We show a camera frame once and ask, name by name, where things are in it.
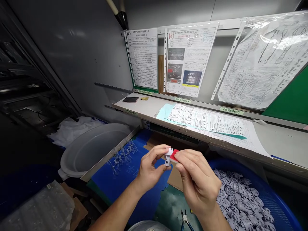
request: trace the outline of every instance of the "blue basket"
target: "blue basket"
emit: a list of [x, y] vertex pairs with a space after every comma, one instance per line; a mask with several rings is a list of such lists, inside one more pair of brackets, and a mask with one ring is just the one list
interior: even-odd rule
[[262, 199], [264, 207], [270, 209], [270, 213], [275, 220], [274, 225], [276, 231], [303, 230], [298, 220], [283, 200], [264, 180], [244, 165], [229, 159], [213, 160], [209, 162], [209, 165], [213, 170], [218, 169], [225, 172], [233, 171], [241, 173], [244, 177], [250, 179], [252, 183], [250, 187], [253, 187], [259, 191], [259, 198]]

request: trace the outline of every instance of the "green label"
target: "green label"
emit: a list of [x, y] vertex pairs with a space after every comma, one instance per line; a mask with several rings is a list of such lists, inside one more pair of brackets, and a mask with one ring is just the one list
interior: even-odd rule
[[191, 103], [192, 101], [189, 99], [183, 99], [183, 98], [178, 98], [175, 97], [175, 101], [183, 102], [183, 103]]
[[234, 110], [234, 109], [230, 109], [230, 108], [226, 108], [226, 107], [221, 107], [219, 110], [225, 111], [225, 112], [230, 112], [230, 113], [237, 114], [237, 115], [244, 115], [243, 111]]
[[143, 91], [143, 90], [138, 90], [139, 93], [147, 94], [147, 95], [153, 95], [152, 92], [149, 91]]
[[130, 110], [125, 109], [125, 112], [132, 114], [132, 115], [135, 115], [135, 116], [138, 116], [138, 113], [134, 112], [134, 111], [130, 111]]

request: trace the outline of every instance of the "smartphone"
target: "smartphone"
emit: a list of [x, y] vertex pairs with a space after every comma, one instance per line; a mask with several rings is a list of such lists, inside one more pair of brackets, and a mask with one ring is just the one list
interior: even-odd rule
[[123, 102], [125, 103], [135, 103], [137, 102], [137, 100], [139, 99], [139, 97], [126, 97], [125, 99], [123, 99]]

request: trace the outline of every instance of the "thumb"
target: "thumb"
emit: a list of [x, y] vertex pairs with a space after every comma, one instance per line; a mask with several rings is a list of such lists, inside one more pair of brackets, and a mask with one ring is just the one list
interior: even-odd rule
[[171, 166], [167, 167], [166, 165], [162, 164], [156, 169], [156, 172], [160, 177], [166, 170], [171, 170]]
[[192, 189], [193, 188], [193, 180], [188, 171], [185, 169], [185, 167], [178, 163], [176, 164], [176, 169], [179, 170], [181, 177], [182, 177], [182, 182], [183, 182], [183, 189]]

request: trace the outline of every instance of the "cutting pliers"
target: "cutting pliers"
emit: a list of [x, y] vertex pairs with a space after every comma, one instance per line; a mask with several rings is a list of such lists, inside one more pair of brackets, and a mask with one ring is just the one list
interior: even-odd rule
[[187, 220], [186, 210], [185, 210], [185, 214], [183, 214], [183, 211], [181, 210], [181, 214], [182, 214], [182, 217], [183, 217], [183, 223], [182, 223], [181, 231], [184, 230], [184, 224], [185, 223], [188, 224], [188, 227], [190, 228], [191, 231], [194, 231], [191, 224]]

